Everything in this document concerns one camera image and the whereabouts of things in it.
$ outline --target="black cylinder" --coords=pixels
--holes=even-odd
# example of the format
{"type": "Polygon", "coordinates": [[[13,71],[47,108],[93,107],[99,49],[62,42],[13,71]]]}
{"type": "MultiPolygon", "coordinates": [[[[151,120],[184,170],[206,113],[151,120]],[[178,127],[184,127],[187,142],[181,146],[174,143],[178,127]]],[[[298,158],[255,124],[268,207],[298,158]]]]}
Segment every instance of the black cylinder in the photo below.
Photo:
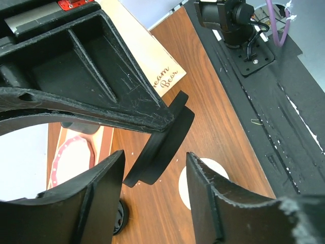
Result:
{"type": "Polygon", "coordinates": [[[73,130],[76,132],[80,132],[87,135],[95,134],[100,128],[99,125],[92,124],[83,124],[83,123],[70,123],[70,122],[62,122],[61,126],[63,128],[73,130]]]}
{"type": "Polygon", "coordinates": [[[224,42],[229,48],[238,48],[245,42],[248,42],[254,35],[254,27],[252,25],[243,25],[232,32],[221,30],[224,42]]]}

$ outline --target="white circle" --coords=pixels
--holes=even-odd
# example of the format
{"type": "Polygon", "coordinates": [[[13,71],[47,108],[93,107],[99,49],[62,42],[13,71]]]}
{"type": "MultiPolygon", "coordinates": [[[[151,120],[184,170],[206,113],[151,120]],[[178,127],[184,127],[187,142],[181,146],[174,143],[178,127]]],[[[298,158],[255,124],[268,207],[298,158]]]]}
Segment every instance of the white circle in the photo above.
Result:
{"type": "MultiPolygon", "coordinates": [[[[216,161],[212,159],[201,159],[205,165],[207,165],[210,169],[212,169],[214,172],[222,175],[223,177],[229,179],[229,176],[225,169],[216,161]]],[[[187,177],[186,177],[186,166],[182,170],[180,176],[179,176],[179,181],[178,181],[178,191],[179,195],[185,204],[185,206],[191,210],[191,206],[189,203],[189,195],[188,195],[188,186],[187,186],[187,177]]]]}

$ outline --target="black plastic bracket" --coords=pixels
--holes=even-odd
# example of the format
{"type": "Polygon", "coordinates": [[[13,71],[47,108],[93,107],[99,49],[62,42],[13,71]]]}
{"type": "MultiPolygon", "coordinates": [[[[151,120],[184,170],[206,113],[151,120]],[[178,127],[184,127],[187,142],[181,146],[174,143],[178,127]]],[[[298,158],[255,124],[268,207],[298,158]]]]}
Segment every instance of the black plastic bracket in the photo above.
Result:
{"type": "Polygon", "coordinates": [[[36,199],[0,201],[0,243],[111,243],[124,165],[116,151],[36,199]]]}
{"type": "Polygon", "coordinates": [[[270,199],[214,172],[192,152],[186,174],[196,243],[324,243],[324,196],[270,199]]]}
{"type": "Polygon", "coordinates": [[[187,99],[188,95],[182,91],[176,96],[169,106],[175,117],[174,123],[164,132],[151,134],[124,184],[134,187],[141,180],[152,185],[167,168],[194,120],[194,113],[185,106],[187,99]]]}
{"type": "Polygon", "coordinates": [[[247,58],[247,45],[238,49],[229,49],[229,53],[244,77],[255,73],[274,61],[273,53],[261,37],[257,39],[253,46],[252,60],[247,58]]]}

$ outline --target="black mounting plate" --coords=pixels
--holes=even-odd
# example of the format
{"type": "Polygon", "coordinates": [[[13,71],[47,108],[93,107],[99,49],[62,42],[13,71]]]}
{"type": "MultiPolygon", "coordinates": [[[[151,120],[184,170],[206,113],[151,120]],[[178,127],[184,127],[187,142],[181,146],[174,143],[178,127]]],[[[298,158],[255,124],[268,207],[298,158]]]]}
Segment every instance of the black mounting plate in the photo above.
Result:
{"type": "Polygon", "coordinates": [[[244,77],[255,73],[274,61],[273,53],[261,37],[257,39],[253,46],[251,61],[247,58],[247,45],[238,49],[229,49],[229,53],[244,77]]]}

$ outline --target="black wheel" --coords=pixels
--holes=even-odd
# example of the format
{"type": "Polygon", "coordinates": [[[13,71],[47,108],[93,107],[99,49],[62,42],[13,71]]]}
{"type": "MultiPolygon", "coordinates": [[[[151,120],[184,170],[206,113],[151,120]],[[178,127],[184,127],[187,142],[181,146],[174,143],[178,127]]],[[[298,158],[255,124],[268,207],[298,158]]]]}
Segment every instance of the black wheel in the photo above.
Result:
{"type": "Polygon", "coordinates": [[[113,235],[118,235],[126,227],[128,223],[128,207],[127,204],[120,199],[117,207],[117,215],[115,220],[113,235]]]}

